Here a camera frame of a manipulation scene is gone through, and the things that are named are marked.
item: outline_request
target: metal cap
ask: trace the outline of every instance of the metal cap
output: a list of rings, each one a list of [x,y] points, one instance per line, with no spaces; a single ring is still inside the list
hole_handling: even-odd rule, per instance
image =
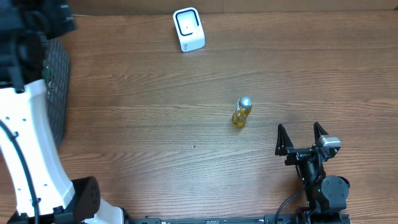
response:
[[[244,96],[239,99],[239,106],[243,109],[250,109],[251,108],[251,98],[248,96]]]

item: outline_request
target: bottle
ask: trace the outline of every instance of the bottle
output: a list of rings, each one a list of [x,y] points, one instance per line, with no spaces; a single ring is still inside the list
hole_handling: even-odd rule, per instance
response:
[[[251,99],[248,96],[244,96],[238,99],[236,103],[236,110],[232,114],[232,124],[235,127],[243,128],[246,124],[246,119],[251,111]]]

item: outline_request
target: white container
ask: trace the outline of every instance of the white container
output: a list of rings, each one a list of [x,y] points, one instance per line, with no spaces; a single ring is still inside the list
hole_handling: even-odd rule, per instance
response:
[[[205,33],[201,26],[199,13],[194,7],[175,11],[173,19],[182,52],[189,52],[205,46]]]

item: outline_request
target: wooden table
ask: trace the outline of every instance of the wooden table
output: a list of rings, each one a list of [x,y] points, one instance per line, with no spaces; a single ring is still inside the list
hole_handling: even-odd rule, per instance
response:
[[[342,140],[325,170],[351,182],[345,213],[397,223],[397,11],[201,19],[205,48],[182,54],[171,15],[77,17],[79,29],[62,37],[72,73],[59,153],[69,177],[95,176],[133,217],[263,216],[301,188],[274,155],[277,125],[307,147],[318,121]],[[253,110],[236,129],[243,95]],[[15,198],[1,162],[5,222]]]

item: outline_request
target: black mesh basket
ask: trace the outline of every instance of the black mesh basket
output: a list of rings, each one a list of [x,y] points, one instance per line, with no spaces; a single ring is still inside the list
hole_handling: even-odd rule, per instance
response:
[[[47,114],[57,147],[65,135],[69,72],[69,58],[60,40],[50,40],[43,78],[47,87]]]

